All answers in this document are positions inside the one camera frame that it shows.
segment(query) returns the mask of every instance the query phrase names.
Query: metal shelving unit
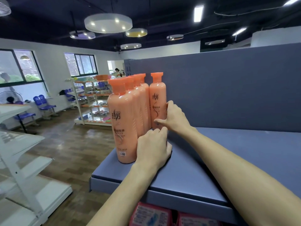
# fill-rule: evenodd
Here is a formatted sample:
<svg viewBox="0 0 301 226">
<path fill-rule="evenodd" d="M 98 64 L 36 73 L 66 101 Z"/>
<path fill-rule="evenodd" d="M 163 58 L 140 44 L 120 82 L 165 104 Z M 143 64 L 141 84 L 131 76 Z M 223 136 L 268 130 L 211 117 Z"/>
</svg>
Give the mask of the metal shelving unit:
<svg viewBox="0 0 301 226">
<path fill-rule="evenodd" d="M 0 105 L 0 123 L 30 108 Z M 0 226 L 40 226 L 72 193 L 71 185 L 38 175 L 51 158 L 26 153 L 43 139 L 0 131 Z"/>
<path fill-rule="evenodd" d="M 107 106 L 107 97 L 110 96 L 110 91 L 100 91 L 98 93 L 88 93 L 90 88 L 95 89 L 98 86 L 98 82 L 107 82 L 107 80 L 93 80 L 93 81 L 73 81 L 72 92 L 68 94 L 75 96 L 75 102 L 72 103 L 73 106 L 76 106 L 79 110 L 79 117 L 74 120 L 76 124 L 92 124 L 92 125 L 102 125 L 102 126 L 112 126 L 111 119 L 109 116 L 96 116 L 93 112 L 109 111 Z M 83 84 L 84 89 L 80 92 L 80 89 L 77 89 L 75 84 Z M 87 97 L 87 103 L 79 104 L 81 97 Z M 89 109 L 88 114 L 84 114 L 81 108 Z"/>
</svg>

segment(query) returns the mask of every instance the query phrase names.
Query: bottle cap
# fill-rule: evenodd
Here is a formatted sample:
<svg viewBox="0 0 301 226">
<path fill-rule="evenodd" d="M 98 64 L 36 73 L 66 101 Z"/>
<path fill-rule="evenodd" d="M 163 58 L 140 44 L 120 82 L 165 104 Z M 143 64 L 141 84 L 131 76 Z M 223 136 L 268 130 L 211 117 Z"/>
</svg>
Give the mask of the bottle cap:
<svg viewBox="0 0 301 226">
<path fill-rule="evenodd" d="M 138 76 L 138 75 L 130 75 L 130 76 L 128 76 L 128 77 L 130 77 L 130 78 L 133 79 L 133 81 L 134 81 L 134 86 L 140 86 L 140 85 L 141 85 L 141 84 L 140 84 L 140 82 L 141 82 L 140 76 Z"/>
<path fill-rule="evenodd" d="M 153 83 L 162 81 L 163 72 L 151 73 L 150 75 L 153 77 Z"/>
<path fill-rule="evenodd" d="M 124 85 L 126 89 L 133 89 L 134 88 L 134 79 L 130 77 L 124 78 Z"/>
<path fill-rule="evenodd" d="M 144 78 L 146 74 L 136 74 L 136 75 L 140 76 L 141 83 L 145 83 Z"/>
<path fill-rule="evenodd" d="M 124 86 L 125 78 L 113 78 L 108 79 L 108 83 L 112 86 L 112 91 L 114 94 L 123 95 L 126 93 L 126 88 Z"/>
</svg>

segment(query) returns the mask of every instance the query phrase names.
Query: shampoo bottle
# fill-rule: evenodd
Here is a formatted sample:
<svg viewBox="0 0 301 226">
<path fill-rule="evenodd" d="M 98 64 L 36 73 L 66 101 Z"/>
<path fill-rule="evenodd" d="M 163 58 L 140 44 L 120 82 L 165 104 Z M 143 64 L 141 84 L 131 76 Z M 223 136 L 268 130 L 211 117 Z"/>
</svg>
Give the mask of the shampoo bottle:
<svg viewBox="0 0 301 226">
<path fill-rule="evenodd" d="M 154 123 L 154 119 L 167 118 L 166 85 L 162 82 L 163 72 L 151 73 L 153 83 L 150 85 L 150 113 L 152 127 L 161 130 L 162 125 Z"/>
<path fill-rule="evenodd" d="M 148 129 L 152 128 L 152 124 L 151 124 L 151 108 L 150 108 L 150 89 L 147 83 L 144 82 L 144 78 L 146 76 L 146 74 L 137 74 L 138 76 L 140 76 L 140 83 L 141 86 L 143 86 L 145 88 L 145 102 L 146 102 L 146 106 L 147 106 L 147 111 L 148 111 Z"/>
<path fill-rule="evenodd" d="M 124 79 L 108 79 L 113 91 L 108 98 L 108 106 L 118 160 L 121 163 L 132 163 L 137 158 L 138 136 L 133 113 L 133 96 L 126 93 Z"/>
<path fill-rule="evenodd" d="M 146 106 L 146 91 L 143 86 L 141 86 L 141 80 L 138 75 L 131 75 L 129 76 L 130 78 L 133 78 L 134 82 L 134 88 L 139 91 L 140 94 L 140 109 L 141 109 L 141 114 L 142 114 L 142 120 L 143 120 L 143 130 L 144 134 L 149 130 L 148 129 L 148 111 L 147 111 L 147 106 Z"/>
<path fill-rule="evenodd" d="M 134 79 L 130 77 L 124 78 L 124 84 L 126 87 L 126 92 L 131 94 L 133 97 L 133 110 L 135 116 L 135 123 L 138 137 L 144 135 L 143 129 L 143 117 L 140 112 L 140 92 L 137 89 L 134 89 Z"/>
</svg>

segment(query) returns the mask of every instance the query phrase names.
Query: hand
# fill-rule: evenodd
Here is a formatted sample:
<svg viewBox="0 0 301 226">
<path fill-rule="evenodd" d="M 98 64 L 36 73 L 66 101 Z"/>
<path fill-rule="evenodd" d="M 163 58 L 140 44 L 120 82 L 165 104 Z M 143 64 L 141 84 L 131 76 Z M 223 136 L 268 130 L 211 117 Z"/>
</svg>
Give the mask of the hand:
<svg viewBox="0 0 301 226">
<path fill-rule="evenodd" d="M 161 131 L 160 129 L 149 130 L 144 136 L 139 137 L 135 164 L 156 174 L 171 155 L 172 145 L 166 140 L 166 127 L 163 127 Z"/>
<path fill-rule="evenodd" d="M 185 114 L 176 104 L 173 103 L 173 101 L 169 101 L 167 103 L 166 120 L 155 119 L 154 122 L 157 122 L 164 127 L 167 127 L 168 130 L 174 131 L 178 134 L 186 128 L 190 127 Z"/>
</svg>

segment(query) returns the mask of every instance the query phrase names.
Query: ceiling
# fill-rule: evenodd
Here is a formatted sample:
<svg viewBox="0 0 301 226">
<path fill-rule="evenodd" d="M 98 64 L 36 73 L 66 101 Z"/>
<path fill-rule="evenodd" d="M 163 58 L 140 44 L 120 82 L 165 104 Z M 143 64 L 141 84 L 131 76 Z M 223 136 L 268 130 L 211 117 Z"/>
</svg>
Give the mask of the ceiling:
<svg viewBox="0 0 301 226">
<path fill-rule="evenodd" d="M 301 1 L 287 7 L 287 0 L 7 0 L 12 14 L 0 17 L 0 37 L 119 51 L 125 43 L 141 43 L 142 48 L 201 40 L 201 49 L 222 48 L 242 41 L 258 30 L 301 25 Z M 203 4 L 201 22 L 193 22 L 194 7 Z M 239 16 L 221 16 L 216 13 Z M 133 20 L 133 28 L 145 28 L 148 35 L 129 38 L 125 33 L 101 34 L 91 40 L 75 40 L 69 32 L 85 30 L 84 19 L 96 13 L 119 13 Z M 236 38 L 239 28 L 247 30 Z M 166 37 L 184 34 L 184 39 L 168 41 Z M 205 42 L 225 39 L 217 45 Z"/>
</svg>

